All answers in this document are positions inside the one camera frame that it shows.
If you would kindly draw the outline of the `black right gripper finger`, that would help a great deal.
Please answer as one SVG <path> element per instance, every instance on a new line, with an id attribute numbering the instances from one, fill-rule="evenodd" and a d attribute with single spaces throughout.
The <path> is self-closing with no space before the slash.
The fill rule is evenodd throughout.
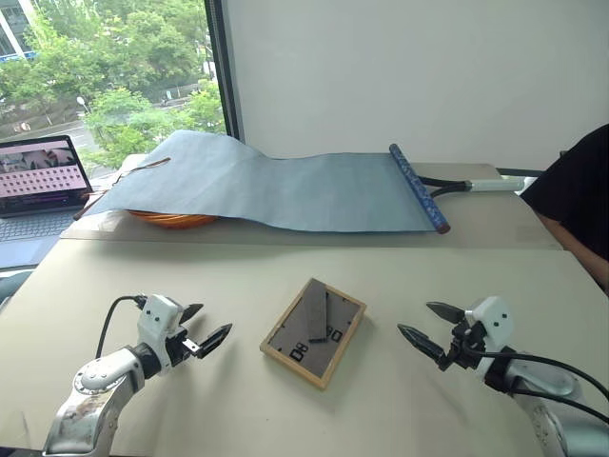
<path id="1" fill-rule="evenodd" d="M 439 317 L 449 323 L 457 325 L 465 319 L 465 311 L 463 309 L 454 307 L 444 302 L 431 301 L 427 302 L 425 305 Z"/>
<path id="2" fill-rule="evenodd" d="M 414 348 L 432 359 L 435 363 L 443 363 L 445 361 L 446 354 L 442 347 L 430 340 L 426 334 L 405 324 L 397 324 L 397 329 Z"/>

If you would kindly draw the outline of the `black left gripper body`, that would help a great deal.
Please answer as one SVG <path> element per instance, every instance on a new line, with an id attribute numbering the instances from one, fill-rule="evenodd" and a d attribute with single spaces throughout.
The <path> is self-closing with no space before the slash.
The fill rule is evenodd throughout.
<path id="1" fill-rule="evenodd" d="M 202 346 L 188 337 L 188 331 L 182 326 L 166 338 L 165 348 L 172 368 L 182 364 L 191 356 L 198 357 Z"/>

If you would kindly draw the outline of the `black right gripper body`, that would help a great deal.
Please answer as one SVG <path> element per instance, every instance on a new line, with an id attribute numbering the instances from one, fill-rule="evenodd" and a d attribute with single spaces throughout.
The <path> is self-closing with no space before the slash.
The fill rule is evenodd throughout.
<path id="1" fill-rule="evenodd" d="M 447 370 L 452 364 L 461 368 L 477 368 L 481 357 L 474 355 L 474 350 L 484 349 L 484 327 L 480 322 L 470 326 L 466 320 L 461 321 L 452 330 L 452 341 L 447 354 L 437 362 L 438 368 Z"/>

